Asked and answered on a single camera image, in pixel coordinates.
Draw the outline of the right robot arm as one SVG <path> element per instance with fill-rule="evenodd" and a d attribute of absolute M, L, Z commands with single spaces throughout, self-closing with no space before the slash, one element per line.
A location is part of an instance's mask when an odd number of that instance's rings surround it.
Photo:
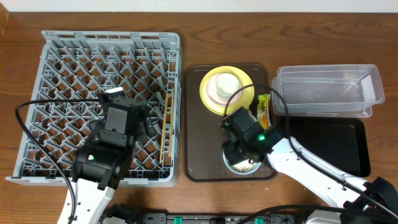
<path fill-rule="evenodd" d="M 326 211 L 342 221 L 377 220 L 397 223 L 397 190 L 378 177 L 373 182 L 348 174 L 303 147 L 292 135 L 290 118 L 284 127 L 264 129 L 251 112 L 239 108 L 223 116 L 220 126 L 231 139 L 222 145 L 230 165 L 267 161 L 327 203 Z"/>

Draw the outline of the cream cup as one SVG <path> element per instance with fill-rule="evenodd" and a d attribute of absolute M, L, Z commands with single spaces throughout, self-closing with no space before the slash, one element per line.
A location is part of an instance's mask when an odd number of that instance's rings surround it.
<path fill-rule="evenodd" d="M 216 90 L 223 96 L 231 96 L 239 89 L 239 80 L 230 73 L 221 73 L 216 79 Z"/>

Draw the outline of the light blue bowl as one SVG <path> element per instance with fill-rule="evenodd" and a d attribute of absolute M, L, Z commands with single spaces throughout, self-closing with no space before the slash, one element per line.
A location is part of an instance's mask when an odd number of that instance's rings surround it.
<path fill-rule="evenodd" d="M 223 152 L 223 160 L 229 170 L 239 175 L 252 174 L 253 172 L 257 171 L 258 168 L 260 168 L 261 166 L 260 162 L 250 163 L 248 159 L 240 163 L 237 163 L 235 165 L 231 165 L 228 162 L 224 152 Z"/>

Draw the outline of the yellow green snack wrapper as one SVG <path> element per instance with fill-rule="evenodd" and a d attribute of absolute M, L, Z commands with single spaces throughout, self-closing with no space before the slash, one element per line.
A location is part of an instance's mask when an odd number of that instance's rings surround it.
<path fill-rule="evenodd" d="M 270 94 L 263 94 L 258 96 L 259 102 L 257 104 L 257 121 L 264 129 L 267 129 L 271 125 L 269 117 L 270 99 Z"/>

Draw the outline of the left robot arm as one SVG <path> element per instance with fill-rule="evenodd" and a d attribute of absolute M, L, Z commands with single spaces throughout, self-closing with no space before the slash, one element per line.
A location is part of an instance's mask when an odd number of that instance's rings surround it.
<path fill-rule="evenodd" d="M 59 223 L 98 223 L 131 168 L 137 138 L 154 133 L 144 102 L 126 96 L 100 100 L 105 117 L 90 121 L 90 135 L 75 153 L 72 191 Z"/>

